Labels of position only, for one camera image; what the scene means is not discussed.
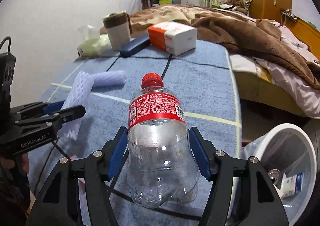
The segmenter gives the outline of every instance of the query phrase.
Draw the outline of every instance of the bottle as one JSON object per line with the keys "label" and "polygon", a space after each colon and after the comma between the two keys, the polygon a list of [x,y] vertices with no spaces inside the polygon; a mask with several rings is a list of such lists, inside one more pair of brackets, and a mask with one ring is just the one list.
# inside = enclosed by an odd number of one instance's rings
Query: bottle
{"label": "bottle", "polygon": [[192,202],[199,169],[191,153],[181,104],[156,73],[146,74],[130,103],[127,180],[132,199],[146,208]]}

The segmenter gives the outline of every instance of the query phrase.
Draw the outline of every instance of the metal screw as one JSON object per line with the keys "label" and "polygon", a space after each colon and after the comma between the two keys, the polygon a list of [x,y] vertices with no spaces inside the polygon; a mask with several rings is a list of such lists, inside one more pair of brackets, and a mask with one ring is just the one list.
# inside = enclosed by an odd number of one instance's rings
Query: metal screw
{"label": "metal screw", "polygon": [[95,152],[93,153],[93,155],[94,155],[95,157],[100,157],[100,156],[102,155],[102,152],[101,152],[100,150],[97,150],[97,151],[95,151]]}
{"label": "metal screw", "polygon": [[60,163],[61,164],[65,164],[65,163],[67,163],[68,162],[68,158],[67,157],[62,157],[62,158],[60,158]]}
{"label": "metal screw", "polygon": [[252,163],[258,163],[259,160],[256,157],[250,157],[250,161]]}
{"label": "metal screw", "polygon": [[224,154],[225,154],[225,153],[224,153],[222,150],[217,150],[217,151],[216,151],[216,155],[217,155],[218,157],[223,157]]}
{"label": "metal screw", "polygon": [[281,178],[281,172],[278,169],[274,168],[268,172],[268,176],[270,177],[273,184],[278,184]]}

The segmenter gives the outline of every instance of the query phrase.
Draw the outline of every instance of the brown blanket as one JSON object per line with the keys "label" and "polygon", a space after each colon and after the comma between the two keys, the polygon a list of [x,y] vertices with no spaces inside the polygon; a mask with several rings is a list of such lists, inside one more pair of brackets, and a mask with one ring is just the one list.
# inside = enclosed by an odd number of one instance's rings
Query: brown blanket
{"label": "brown blanket", "polygon": [[253,56],[283,66],[320,89],[320,67],[280,41],[281,31],[268,20],[256,22],[233,12],[185,5],[164,5],[130,15],[132,37],[167,20],[196,27],[198,39],[223,45],[230,53]]}

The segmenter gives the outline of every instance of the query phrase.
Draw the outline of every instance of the red bottle label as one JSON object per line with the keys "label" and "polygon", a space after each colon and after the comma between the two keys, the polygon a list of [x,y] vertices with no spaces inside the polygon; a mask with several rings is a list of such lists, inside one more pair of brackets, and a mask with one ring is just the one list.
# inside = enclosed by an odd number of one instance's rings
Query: red bottle label
{"label": "red bottle label", "polygon": [[135,99],[129,107],[128,130],[143,121],[170,118],[186,123],[179,100],[166,93],[149,93]]}

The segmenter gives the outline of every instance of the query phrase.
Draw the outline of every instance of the orange and white box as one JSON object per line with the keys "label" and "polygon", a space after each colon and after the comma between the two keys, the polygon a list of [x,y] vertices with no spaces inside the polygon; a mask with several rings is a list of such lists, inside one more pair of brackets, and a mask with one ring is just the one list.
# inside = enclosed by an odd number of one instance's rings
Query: orange and white box
{"label": "orange and white box", "polygon": [[178,56],[196,47],[197,29],[174,21],[148,27],[151,44]]}

